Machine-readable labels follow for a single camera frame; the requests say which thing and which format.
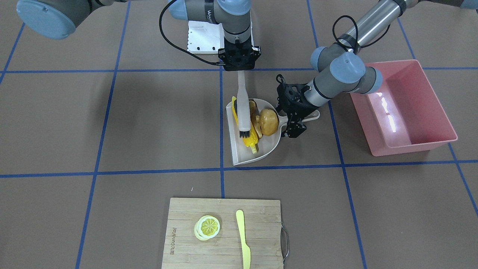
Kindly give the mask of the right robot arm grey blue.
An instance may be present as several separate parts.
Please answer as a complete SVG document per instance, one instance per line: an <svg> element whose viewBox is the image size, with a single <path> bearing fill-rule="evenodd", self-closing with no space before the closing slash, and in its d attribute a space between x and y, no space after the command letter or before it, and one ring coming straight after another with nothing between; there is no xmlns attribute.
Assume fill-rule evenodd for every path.
<svg viewBox="0 0 478 269"><path fill-rule="evenodd" d="M70 37L91 16L99 16L126 0L17 0L15 9L21 21L34 32L53 40ZM168 0L160 11L159 31L167 44L210 66L225 71L255 68L261 48L253 43L252 3L250 0ZM170 41L164 32L166 13L174 19L221 25L223 44L216 49L217 61L199 57Z"/></svg>

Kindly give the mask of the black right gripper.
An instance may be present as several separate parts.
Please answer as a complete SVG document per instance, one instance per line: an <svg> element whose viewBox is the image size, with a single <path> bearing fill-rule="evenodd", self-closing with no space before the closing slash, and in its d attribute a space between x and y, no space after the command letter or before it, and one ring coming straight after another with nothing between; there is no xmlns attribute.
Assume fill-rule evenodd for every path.
<svg viewBox="0 0 478 269"><path fill-rule="evenodd" d="M261 56L261 47L253 46L252 41L232 44L225 41L225 47L218 50L218 58L225 71L246 71L255 68L257 59Z"/></svg>

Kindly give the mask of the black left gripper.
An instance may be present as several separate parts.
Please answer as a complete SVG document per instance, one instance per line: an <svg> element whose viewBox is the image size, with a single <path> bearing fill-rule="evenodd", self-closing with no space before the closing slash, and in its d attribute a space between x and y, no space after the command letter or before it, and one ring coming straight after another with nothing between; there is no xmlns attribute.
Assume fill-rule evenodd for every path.
<svg viewBox="0 0 478 269"><path fill-rule="evenodd" d="M278 105L277 112L283 111L288 121L286 128L282 131L282 137L297 138L307 129L304 119L311 114L311 103L307 101L305 93L310 90L307 84L288 84L285 78L278 74L276 81Z"/></svg>

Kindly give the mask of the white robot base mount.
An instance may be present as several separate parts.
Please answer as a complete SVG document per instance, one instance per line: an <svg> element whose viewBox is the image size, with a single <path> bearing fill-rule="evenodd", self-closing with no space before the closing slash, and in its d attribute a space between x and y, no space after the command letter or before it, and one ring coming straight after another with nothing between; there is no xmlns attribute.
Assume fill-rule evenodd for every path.
<svg viewBox="0 0 478 269"><path fill-rule="evenodd" d="M234 41L229 41L225 34L228 37L231 36L224 31L222 23L211 24L209 22L189 21L187 51L194 54L217 54L222 48L232 52L233 49L241 50L248 46L245 42L243 44L235 44Z"/></svg>

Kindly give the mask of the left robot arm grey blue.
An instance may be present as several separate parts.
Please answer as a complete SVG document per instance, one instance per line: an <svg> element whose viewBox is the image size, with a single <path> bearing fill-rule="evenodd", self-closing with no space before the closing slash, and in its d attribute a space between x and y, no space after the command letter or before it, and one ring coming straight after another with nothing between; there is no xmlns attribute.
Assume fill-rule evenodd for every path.
<svg viewBox="0 0 478 269"><path fill-rule="evenodd" d="M288 84L277 75L277 112L286 114L288 121L282 137L297 138L306 130L304 119L338 94L372 94L383 82L381 72L366 67L359 52L384 37L389 26L417 0L379 0L360 20L352 19L353 27L341 36L333 33L335 42L329 47L316 48L310 64L318 75L309 83Z"/></svg>

